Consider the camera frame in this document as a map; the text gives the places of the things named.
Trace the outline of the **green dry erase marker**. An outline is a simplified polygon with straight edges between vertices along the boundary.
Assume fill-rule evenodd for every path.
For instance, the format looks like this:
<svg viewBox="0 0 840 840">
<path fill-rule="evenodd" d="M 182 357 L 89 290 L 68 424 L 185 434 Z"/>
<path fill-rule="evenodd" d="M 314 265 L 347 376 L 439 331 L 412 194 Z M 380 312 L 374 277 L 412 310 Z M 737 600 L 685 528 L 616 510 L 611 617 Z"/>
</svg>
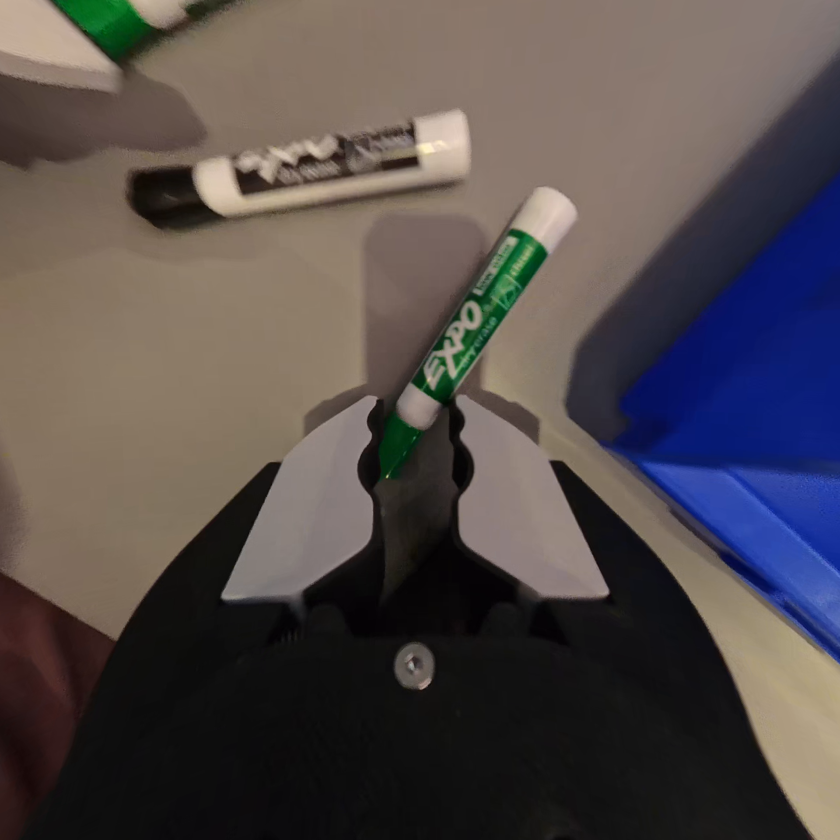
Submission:
<svg viewBox="0 0 840 840">
<path fill-rule="evenodd" d="M 192 22 L 205 2 L 53 1 L 109 58 L 123 60 Z"/>
<path fill-rule="evenodd" d="M 548 186 L 514 213 L 385 420 L 381 479 L 399 474 L 578 216 L 571 199 Z"/>
</svg>

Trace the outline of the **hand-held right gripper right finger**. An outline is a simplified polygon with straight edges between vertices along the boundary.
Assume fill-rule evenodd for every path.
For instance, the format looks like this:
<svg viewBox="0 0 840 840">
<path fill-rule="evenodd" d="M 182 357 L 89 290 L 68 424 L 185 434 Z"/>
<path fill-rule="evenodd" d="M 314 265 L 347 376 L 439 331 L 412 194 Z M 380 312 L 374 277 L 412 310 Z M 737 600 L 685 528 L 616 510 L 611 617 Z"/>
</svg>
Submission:
<svg viewBox="0 0 840 840">
<path fill-rule="evenodd" d="M 456 508 L 464 547 L 534 600 L 606 599 L 607 582 L 541 447 L 465 395 L 455 408 L 471 467 Z"/>
</svg>

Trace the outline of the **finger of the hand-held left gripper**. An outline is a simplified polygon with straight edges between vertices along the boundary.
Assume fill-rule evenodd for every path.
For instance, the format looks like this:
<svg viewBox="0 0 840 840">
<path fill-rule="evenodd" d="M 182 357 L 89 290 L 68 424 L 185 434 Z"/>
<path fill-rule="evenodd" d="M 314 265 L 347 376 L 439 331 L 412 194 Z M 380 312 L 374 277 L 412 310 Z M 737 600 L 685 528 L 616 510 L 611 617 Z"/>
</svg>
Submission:
<svg viewBox="0 0 840 840">
<path fill-rule="evenodd" d="M 50 1 L 1 2 L 2 77 L 115 93 L 121 68 Z"/>
</svg>

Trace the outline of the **black dry erase marker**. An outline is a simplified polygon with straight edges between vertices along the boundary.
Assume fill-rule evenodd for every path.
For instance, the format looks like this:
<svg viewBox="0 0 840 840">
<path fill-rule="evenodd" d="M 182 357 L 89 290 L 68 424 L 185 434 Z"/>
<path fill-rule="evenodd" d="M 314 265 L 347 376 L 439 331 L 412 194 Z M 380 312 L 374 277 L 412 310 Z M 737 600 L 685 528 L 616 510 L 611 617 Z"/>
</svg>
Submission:
<svg viewBox="0 0 840 840">
<path fill-rule="evenodd" d="M 462 110 L 379 129 L 325 133 L 192 165 L 129 174 L 127 201 L 159 229 L 406 193 L 462 182 L 471 167 Z"/>
</svg>

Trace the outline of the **person's maroon clothing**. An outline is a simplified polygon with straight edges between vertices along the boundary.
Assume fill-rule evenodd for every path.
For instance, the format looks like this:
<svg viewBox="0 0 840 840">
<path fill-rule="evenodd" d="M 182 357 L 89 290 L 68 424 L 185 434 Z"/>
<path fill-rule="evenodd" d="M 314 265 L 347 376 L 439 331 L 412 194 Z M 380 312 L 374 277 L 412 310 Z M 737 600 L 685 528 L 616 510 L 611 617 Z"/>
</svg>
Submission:
<svg viewBox="0 0 840 840">
<path fill-rule="evenodd" d="M 1 573 L 1 838 L 54 786 L 114 641 Z"/>
</svg>

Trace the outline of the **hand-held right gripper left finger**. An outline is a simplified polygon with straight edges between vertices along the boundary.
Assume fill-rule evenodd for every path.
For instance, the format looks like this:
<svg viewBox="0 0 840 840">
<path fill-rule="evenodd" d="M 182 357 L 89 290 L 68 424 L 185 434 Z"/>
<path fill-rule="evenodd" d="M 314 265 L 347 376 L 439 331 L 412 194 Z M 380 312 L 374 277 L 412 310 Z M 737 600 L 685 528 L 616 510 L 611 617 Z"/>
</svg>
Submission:
<svg viewBox="0 0 840 840">
<path fill-rule="evenodd" d="M 304 603 L 374 534 L 360 478 L 377 399 L 365 395 L 304 437 L 282 461 L 228 577 L 225 603 Z"/>
</svg>

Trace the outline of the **blue plastic bin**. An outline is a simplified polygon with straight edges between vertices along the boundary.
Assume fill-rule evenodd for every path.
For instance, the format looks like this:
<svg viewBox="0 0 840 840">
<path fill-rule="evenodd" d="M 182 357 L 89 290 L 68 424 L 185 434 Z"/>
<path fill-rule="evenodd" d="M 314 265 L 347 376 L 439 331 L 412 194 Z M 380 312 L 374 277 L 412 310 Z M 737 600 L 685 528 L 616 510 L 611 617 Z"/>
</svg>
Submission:
<svg viewBox="0 0 840 840">
<path fill-rule="evenodd" d="M 838 660 L 837 176 L 619 406 L 604 446 Z"/>
</svg>

